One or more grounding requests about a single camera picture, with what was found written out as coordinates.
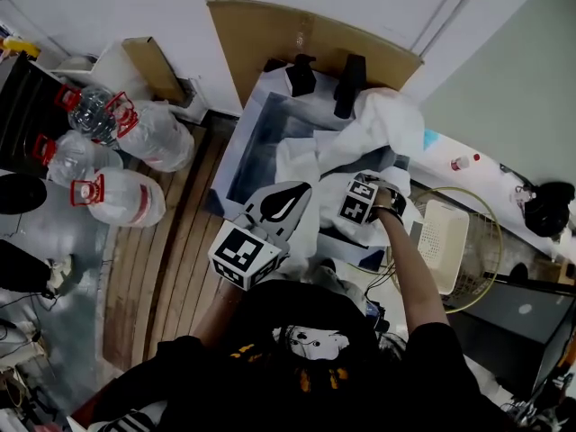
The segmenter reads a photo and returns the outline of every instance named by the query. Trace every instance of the black bag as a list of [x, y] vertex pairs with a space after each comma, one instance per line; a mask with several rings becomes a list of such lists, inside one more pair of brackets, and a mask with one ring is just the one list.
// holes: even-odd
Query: black bag
[[22, 214], [40, 207], [46, 200], [46, 186], [35, 176], [0, 176], [0, 214]]
[[46, 287], [50, 268], [36, 257], [0, 240], [0, 263], [0, 287], [12, 292], [50, 295]]
[[574, 186], [546, 183], [532, 187], [535, 198], [524, 205], [526, 227], [539, 237], [560, 234], [570, 218], [568, 204], [574, 199]]

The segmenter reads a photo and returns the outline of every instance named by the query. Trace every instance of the small bottle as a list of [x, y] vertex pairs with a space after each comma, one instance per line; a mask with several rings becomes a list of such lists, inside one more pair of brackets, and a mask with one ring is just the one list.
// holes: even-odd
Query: small bottle
[[[475, 162], [480, 160], [480, 154], [474, 154], [473, 159]], [[454, 171], [460, 171], [461, 169], [466, 169], [469, 166], [470, 166], [470, 159], [466, 155], [462, 155], [461, 157], [455, 158], [450, 162], [450, 167]]]
[[156, 181], [119, 168], [102, 168], [91, 180], [73, 181], [70, 202], [87, 206], [101, 222], [121, 227], [153, 226], [166, 212], [164, 193]]

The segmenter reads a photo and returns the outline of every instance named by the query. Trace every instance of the hand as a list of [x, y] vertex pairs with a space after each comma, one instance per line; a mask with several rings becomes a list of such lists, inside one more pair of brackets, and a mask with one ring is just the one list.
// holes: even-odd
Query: hand
[[238, 288], [235, 284], [232, 284], [225, 278], [221, 278], [220, 287], [218, 288], [216, 295], [222, 298], [224, 301], [240, 302], [242, 296], [244, 295], [244, 290]]
[[392, 207], [392, 194], [386, 187], [378, 187], [378, 193], [374, 199], [374, 205], [380, 205], [385, 208]]

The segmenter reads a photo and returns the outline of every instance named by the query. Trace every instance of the plastic basket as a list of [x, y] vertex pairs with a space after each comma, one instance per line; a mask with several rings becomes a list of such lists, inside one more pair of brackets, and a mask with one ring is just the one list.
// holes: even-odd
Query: plastic basket
[[466, 211], [438, 200], [426, 203], [418, 251], [440, 294], [450, 294], [455, 288], [469, 222], [470, 216]]

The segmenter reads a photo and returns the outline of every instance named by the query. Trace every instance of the white cloth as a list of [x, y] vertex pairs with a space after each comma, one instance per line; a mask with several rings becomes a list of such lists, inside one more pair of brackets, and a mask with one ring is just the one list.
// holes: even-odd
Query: white cloth
[[386, 145], [407, 157], [422, 151], [424, 118], [404, 94], [390, 88], [363, 91], [354, 104], [354, 112], [356, 119], [319, 151], [322, 175]]
[[[380, 222], [366, 226], [338, 217], [347, 183], [355, 174], [321, 175], [341, 165], [357, 161], [362, 155], [390, 145], [397, 154], [413, 157], [423, 149], [424, 119], [406, 96], [389, 88], [363, 91], [355, 102], [356, 120], [341, 132], [315, 131], [312, 138], [283, 139], [276, 150], [275, 181], [304, 181], [312, 186], [312, 197], [298, 227], [290, 237], [290, 257], [279, 272], [298, 274], [308, 267], [316, 253], [320, 225], [336, 227], [350, 239], [366, 246], [390, 245]], [[410, 195], [410, 175], [399, 168], [385, 168], [375, 176], [396, 185], [405, 197]], [[410, 231], [419, 212], [410, 200], [403, 216]]]
[[[384, 172], [385, 170], [381, 173], [376, 173], [375, 171], [370, 170], [363, 171], [363, 173], [378, 176], [379, 178], [388, 181], [383, 177]], [[388, 239], [388, 234], [381, 222], [375, 221], [370, 224], [358, 226], [357, 224], [338, 216], [338, 210], [340, 209], [340, 205], [342, 204], [346, 194], [347, 184], [355, 175], [356, 174], [350, 175], [346, 173], [335, 173], [326, 176], [319, 182], [320, 226], [323, 229], [335, 227], [349, 239], [366, 247], [387, 247], [390, 245], [390, 240]], [[408, 197], [408, 195], [410, 195], [410, 189], [408, 194], [402, 190], [400, 190], [400, 193], [405, 197]], [[402, 221], [404, 222], [406, 231], [410, 232], [412, 222], [418, 220], [421, 220], [420, 213], [414, 206], [414, 203], [407, 198], [406, 209], [402, 215]]]

